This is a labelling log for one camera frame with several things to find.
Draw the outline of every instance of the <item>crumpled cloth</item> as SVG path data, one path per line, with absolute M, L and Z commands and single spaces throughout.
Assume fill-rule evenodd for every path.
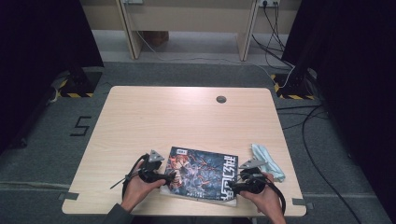
M 258 144 L 251 144 L 251 150 L 253 151 L 254 159 L 265 162 L 265 164 L 261 166 L 263 172 L 272 174 L 274 180 L 278 180 L 279 182 L 285 180 L 285 174 L 271 158 L 267 148 Z

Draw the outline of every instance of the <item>electrical socket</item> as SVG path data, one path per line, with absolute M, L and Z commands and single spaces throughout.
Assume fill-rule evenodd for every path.
M 267 1 L 267 7 L 275 7 L 276 3 L 279 6 L 280 0 L 265 0 Z M 262 7 L 264 0 L 260 0 L 259 7 Z

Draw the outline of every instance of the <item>black sleeve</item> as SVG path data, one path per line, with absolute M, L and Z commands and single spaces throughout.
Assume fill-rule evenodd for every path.
M 134 216 L 125 211 L 119 204 L 115 204 L 107 214 L 103 224 L 130 224 Z

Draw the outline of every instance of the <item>table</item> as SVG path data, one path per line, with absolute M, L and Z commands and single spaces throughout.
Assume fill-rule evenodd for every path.
M 218 96 L 226 102 L 217 102 Z M 113 87 L 69 193 L 66 214 L 107 214 L 121 202 L 122 184 L 135 161 L 155 149 L 167 158 L 172 146 L 232 153 L 240 164 L 252 158 L 250 145 L 265 145 L 286 175 L 276 185 L 283 192 L 286 216 L 303 216 L 294 205 L 302 193 L 290 159 L 271 92 L 262 88 Z M 237 196 L 237 206 L 173 198 L 154 190 L 133 211 L 148 216 L 259 217 L 250 201 Z
M 143 45 L 137 31 L 237 33 L 240 60 L 247 59 L 258 0 L 143 0 L 138 5 L 124 2 L 117 0 L 133 59 L 139 57 Z

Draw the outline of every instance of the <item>magazine cover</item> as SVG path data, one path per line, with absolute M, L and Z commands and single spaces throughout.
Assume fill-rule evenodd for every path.
M 171 194 L 194 199 L 229 202 L 235 198 L 228 181 L 235 181 L 238 157 L 183 147 L 172 147 L 165 173 L 177 173 Z

